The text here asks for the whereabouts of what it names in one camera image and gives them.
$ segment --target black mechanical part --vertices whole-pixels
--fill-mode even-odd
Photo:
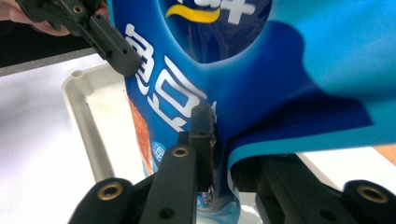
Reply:
[[[369,181],[340,192],[322,184],[295,154],[244,159],[231,169],[234,187],[257,192],[264,223],[395,224],[396,197]]]
[[[346,183],[342,202],[360,223],[396,224],[396,197],[387,189],[366,181]]]
[[[261,157],[260,167],[257,201],[263,210],[278,203],[284,214],[262,211],[269,223],[358,223],[296,155]]]
[[[215,116],[209,105],[198,105],[191,117],[189,146],[197,152],[198,192],[207,192],[213,184]]]
[[[183,145],[168,148],[139,223],[195,223],[196,180],[195,150]]]
[[[16,0],[32,21],[48,21],[55,30],[66,27],[72,35],[82,36],[118,73],[132,77],[141,57],[120,32],[102,15],[93,15],[101,1]]]

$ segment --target blue plastic bag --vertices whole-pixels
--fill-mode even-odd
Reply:
[[[191,109],[212,105],[219,166],[214,203],[201,209],[218,222],[237,220],[221,210],[237,207],[227,184],[237,161],[396,140],[394,1],[108,3],[144,62],[125,83],[148,174]]]

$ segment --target metal screw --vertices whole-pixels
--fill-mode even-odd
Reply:
[[[101,187],[98,191],[98,198],[102,201],[110,201],[122,194],[123,187],[119,182],[111,182],[103,187]]]

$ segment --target person's hand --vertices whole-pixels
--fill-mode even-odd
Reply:
[[[95,14],[101,14],[108,17],[107,5],[105,3],[102,3],[98,10],[96,10]],[[18,3],[14,0],[0,0],[0,21],[15,21],[31,24],[36,29],[50,35],[69,34],[69,31],[65,27],[62,27],[61,31],[55,31],[47,21],[34,22],[29,20],[29,18],[27,18],[21,11]]]

